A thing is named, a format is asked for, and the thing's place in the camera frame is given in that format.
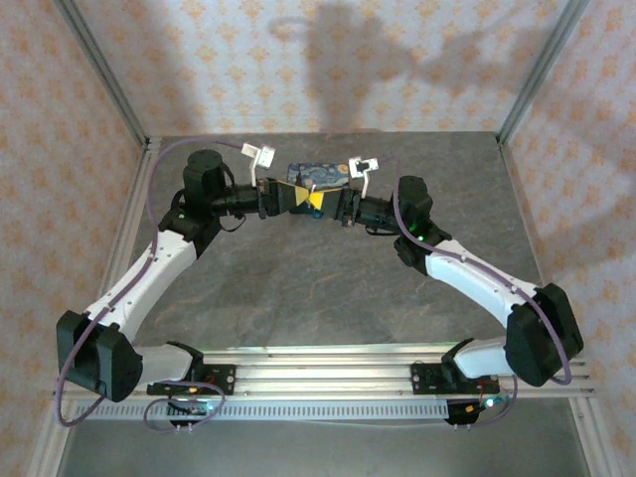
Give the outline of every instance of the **gray floor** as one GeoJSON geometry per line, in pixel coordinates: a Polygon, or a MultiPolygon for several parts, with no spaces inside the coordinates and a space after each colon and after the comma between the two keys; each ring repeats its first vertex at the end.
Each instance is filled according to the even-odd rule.
{"type": "MultiPolygon", "coordinates": [[[[421,176],[437,224],[471,251],[520,278],[538,272],[508,173],[492,133],[360,133],[230,136],[276,148],[270,177],[290,162],[346,163],[379,157],[369,194],[388,198],[402,174],[421,176]]],[[[153,185],[161,217],[182,187],[186,145],[159,166],[153,185]]],[[[240,183],[248,158],[219,146],[240,183]]],[[[145,219],[135,256],[151,238],[145,219]]],[[[221,233],[195,265],[171,285],[137,334],[138,345],[177,340],[201,349],[233,346],[434,343],[491,338],[494,318],[445,284],[398,259],[393,238],[328,219],[250,216],[235,234],[221,233]]]]}
{"type": "Polygon", "coordinates": [[[71,431],[60,469],[60,477],[588,475],[566,399],[520,400],[470,432],[218,421],[159,435],[141,422],[88,421],[71,431]]]}

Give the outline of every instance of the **yellow object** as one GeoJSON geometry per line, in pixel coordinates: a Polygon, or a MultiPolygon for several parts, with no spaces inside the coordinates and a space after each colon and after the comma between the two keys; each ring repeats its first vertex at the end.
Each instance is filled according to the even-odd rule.
{"type": "Polygon", "coordinates": [[[294,186],[296,188],[296,205],[299,206],[309,197],[309,190],[304,187],[294,186]]]}
{"type": "Polygon", "coordinates": [[[326,191],[312,192],[309,194],[309,203],[320,211],[322,209],[322,202],[325,199],[325,194],[340,191],[342,191],[342,189],[328,189],[326,191]]]}
{"type": "Polygon", "coordinates": [[[316,209],[320,210],[322,207],[322,200],[325,198],[324,192],[312,192],[309,194],[309,203],[316,209]]]}

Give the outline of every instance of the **yellow triangle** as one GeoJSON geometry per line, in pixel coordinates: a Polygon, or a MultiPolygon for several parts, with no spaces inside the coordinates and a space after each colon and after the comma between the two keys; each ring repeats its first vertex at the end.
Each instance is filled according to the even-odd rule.
{"type": "Polygon", "coordinates": [[[311,194],[309,194],[309,202],[318,210],[320,210],[320,208],[322,207],[322,200],[324,198],[324,192],[312,192],[311,194]]]}
{"type": "Polygon", "coordinates": [[[299,206],[309,197],[309,190],[304,187],[294,186],[296,189],[296,205],[299,206]]]}

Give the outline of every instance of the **wallpaper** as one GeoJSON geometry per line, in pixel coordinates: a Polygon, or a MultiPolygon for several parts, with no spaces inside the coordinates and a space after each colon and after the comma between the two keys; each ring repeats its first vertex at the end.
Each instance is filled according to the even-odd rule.
{"type": "Polygon", "coordinates": [[[565,0],[79,0],[150,135],[498,129],[565,0]]]}
{"type": "Polygon", "coordinates": [[[590,3],[510,161],[544,277],[572,301],[624,475],[636,469],[635,16],[630,2],[590,3]]]}
{"type": "Polygon", "coordinates": [[[0,475],[21,476],[140,152],[52,1],[4,0],[0,52],[0,475]]]}

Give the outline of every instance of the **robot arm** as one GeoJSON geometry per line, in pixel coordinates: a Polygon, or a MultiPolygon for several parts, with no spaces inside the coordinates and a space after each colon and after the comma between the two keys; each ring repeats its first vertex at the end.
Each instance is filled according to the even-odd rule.
{"type": "Polygon", "coordinates": [[[343,225],[362,224],[400,233],[394,246],[405,265],[468,296],[506,330],[505,337],[470,339],[451,350],[444,363],[448,381],[517,375],[539,387],[553,377],[563,359],[529,300],[534,300],[550,321],[568,360],[582,350],[582,338],[565,292],[553,283],[540,288],[515,278],[466,250],[430,219],[432,199],[421,178],[401,177],[397,201],[404,225],[427,247],[418,246],[401,233],[392,201],[361,196],[352,189],[325,191],[312,194],[310,201],[343,225]]]}
{"type": "MultiPolygon", "coordinates": [[[[262,219],[310,202],[343,226],[362,224],[374,230],[400,233],[391,201],[363,197],[354,189],[310,193],[307,189],[260,179],[255,187],[236,185],[221,155],[204,150],[192,154],[184,170],[183,191],[159,224],[155,251],[148,247],[124,277],[82,314],[68,311],[57,327],[60,367],[76,345],[79,335],[104,308],[107,313],[90,333],[68,374],[72,381],[113,401],[125,399],[139,384],[166,380],[203,381],[203,355],[179,343],[152,348],[131,345],[143,319],[172,281],[195,262],[222,229],[226,215],[258,214],[262,219]],[[226,174],[231,183],[226,184],[226,174]],[[139,270],[145,274],[134,282],[139,270]],[[113,296],[126,290],[109,306],[113,296]]],[[[400,178],[400,215],[408,229],[434,251],[416,246],[404,234],[395,242],[399,258],[420,273],[444,281],[488,310],[506,329],[507,336],[495,340],[466,340],[449,351],[440,376],[447,389],[487,375],[516,374],[541,386],[560,368],[554,342],[537,314],[514,289],[502,286],[475,262],[485,261],[468,252],[442,231],[429,216],[432,200],[420,178],[400,178]],[[455,253],[458,258],[448,255],[455,253]]],[[[505,275],[513,288],[524,290],[539,302],[558,331],[568,359],[582,349],[582,341],[564,292],[550,284],[535,284],[505,275]]]]}

